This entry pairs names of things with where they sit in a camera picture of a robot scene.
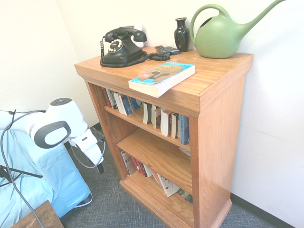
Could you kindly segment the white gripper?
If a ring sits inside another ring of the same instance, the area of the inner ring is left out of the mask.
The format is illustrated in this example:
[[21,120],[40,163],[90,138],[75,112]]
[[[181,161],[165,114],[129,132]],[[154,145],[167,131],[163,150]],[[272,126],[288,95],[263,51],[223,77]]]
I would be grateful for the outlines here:
[[100,175],[104,173],[103,156],[105,149],[98,146],[98,140],[90,129],[87,129],[76,137],[69,137],[68,141],[72,147],[78,147],[82,153],[96,166]]

